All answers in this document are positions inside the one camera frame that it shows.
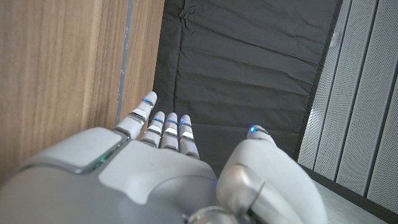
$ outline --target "perforated metal panel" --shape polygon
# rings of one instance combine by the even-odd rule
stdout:
[[[385,44],[384,48],[388,48],[380,60],[387,55],[389,61],[395,59],[392,71],[396,73],[398,2],[396,0],[380,0],[377,14],[382,17],[381,21],[380,18],[375,20],[375,24],[380,22],[380,26],[383,28],[379,34],[380,44]],[[398,213],[398,82],[395,83],[367,198]]]
[[[398,82],[374,165],[367,198],[398,213]]]
[[[361,195],[365,194],[370,181],[370,171],[379,147],[378,139],[396,72],[396,6],[396,1],[394,4],[392,0],[379,1],[336,180]]]
[[[315,93],[312,109],[305,128],[303,141],[298,155],[298,163],[312,169],[315,165],[319,139],[321,137],[323,120],[328,106],[330,89],[335,76],[336,64],[340,54],[342,38],[345,31],[346,19],[349,12],[351,0],[344,0],[341,4],[334,33],[338,33],[338,45],[328,50],[325,64],[319,79],[317,92]]]
[[[334,180],[370,35],[375,0],[353,0],[314,171]]]

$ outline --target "black fabric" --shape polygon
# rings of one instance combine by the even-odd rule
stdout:
[[[165,2],[154,91],[216,174],[252,124],[293,156],[337,0]]]

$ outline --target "robotic hand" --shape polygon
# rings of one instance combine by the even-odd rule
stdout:
[[[0,187],[4,223],[326,223],[309,176],[252,126],[219,180],[199,160],[190,117],[155,114],[150,92],[112,131],[78,133]]]

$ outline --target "white fingertip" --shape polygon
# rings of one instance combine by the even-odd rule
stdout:
[[[161,111],[156,112],[154,116],[154,120],[160,120],[162,123],[164,122],[164,113]]]
[[[250,127],[247,135],[248,139],[263,139],[267,140],[273,144],[275,144],[275,141],[271,137],[271,135],[266,131],[263,127],[260,125],[253,125]]]
[[[142,100],[152,104],[153,107],[156,104],[157,95],[154,91],[150,91]]]
[[[187,114],[185,114],[181,117],[180,125],[182,125],[182,124],[187,124],[187,125],[191,126],[191,118]]]
[[[173,124],[175,124],[175,125],[177,125],[177,114],[175,114],[175,113],[170,113],[168,116],[167,116],[167,120],[165,121],[165,122],[171,122],[171,123],[173,123]]]
[[[156,100],[156,93],[153,91],[149,92],[138,104],[137,108],[129,113],[128,116],[121,122],[119,122],[115,129],[128,135],[131,139],[136,139],[146,120],[148,119],[150,111],[154,107]]]

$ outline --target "blue led light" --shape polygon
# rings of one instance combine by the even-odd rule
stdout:
[[[154,118],[154,120],[163,123],[163,121],[161,119],[159,119],[159,118]]]
[[[144,98],[144,99],[142,99],[142,100],[145,101],[145,102],[147,102],[147,103],[149,103],[149,104],[152,105],[152,106],[154,105],[153,102],[149,101],[147,98]]]

